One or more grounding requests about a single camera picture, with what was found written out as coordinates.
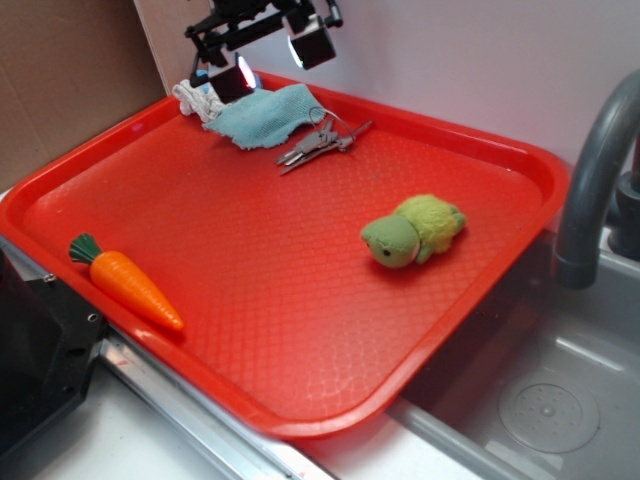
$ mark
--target sink drain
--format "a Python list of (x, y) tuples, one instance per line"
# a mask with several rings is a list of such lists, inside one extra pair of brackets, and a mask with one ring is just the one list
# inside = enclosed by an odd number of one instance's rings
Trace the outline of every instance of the sink drain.
[(598, 407), (591, 394), (551, 373), (510, 383), (500, 397), (499, 412), (512, 437), (545, 453), (576, 450), (598, 430)]

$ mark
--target turtle head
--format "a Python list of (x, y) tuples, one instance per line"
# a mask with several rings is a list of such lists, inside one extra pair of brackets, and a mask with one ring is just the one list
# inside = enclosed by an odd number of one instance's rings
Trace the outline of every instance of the turtle head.
[(389, 268), (409, 265), (420, 250), (420, 237), (409, 220), (390, 215), (371, 222), (362, 229), (362, 239), (379, 263)]

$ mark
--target blue towel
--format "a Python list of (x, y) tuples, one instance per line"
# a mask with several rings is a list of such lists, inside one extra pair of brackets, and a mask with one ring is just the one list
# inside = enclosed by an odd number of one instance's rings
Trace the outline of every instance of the blue towel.
[(270, 148), (287, 141), (291, 132), (304, 123), (317, 123), (325, 115), (322, 106), (304, 84), (290, 85), (276, 92), (257, 89), (226, 107), (220, 116), (204, 125), (207, 130), (226, 135), (240, 148)]

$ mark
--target red tray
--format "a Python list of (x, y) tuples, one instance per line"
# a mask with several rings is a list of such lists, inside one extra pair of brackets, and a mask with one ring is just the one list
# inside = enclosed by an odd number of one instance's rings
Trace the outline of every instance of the red tray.
[[(568, 181), (557, 158), (530, 145), (311, 89), (351, 126), (373, 120), (349, 153), (280, 177), (274, 159), (308, 129), (242, 151), (167, 98), (0, 204), (10, 241), (205, 394), (284, 438), (382, 410), (543, 229)], [(378, 265), (360, 230), (421, 193), (457, 205), (467, 228), (422, 266)], [(67, 255), (84, 231), (156, 281), (183, 335), (94, 287)]]

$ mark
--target toy carrot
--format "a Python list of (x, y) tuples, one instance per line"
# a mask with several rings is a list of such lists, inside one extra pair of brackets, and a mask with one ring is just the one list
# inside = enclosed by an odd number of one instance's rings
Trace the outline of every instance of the toy carrot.
[(134, 313), (173, 330), (184, 323), (155, 283), (127, 256), (103, 252), (93, 236), (80, 234), (69, 249), (74, 262), (90, 265), (91, 280), (106, 294)]

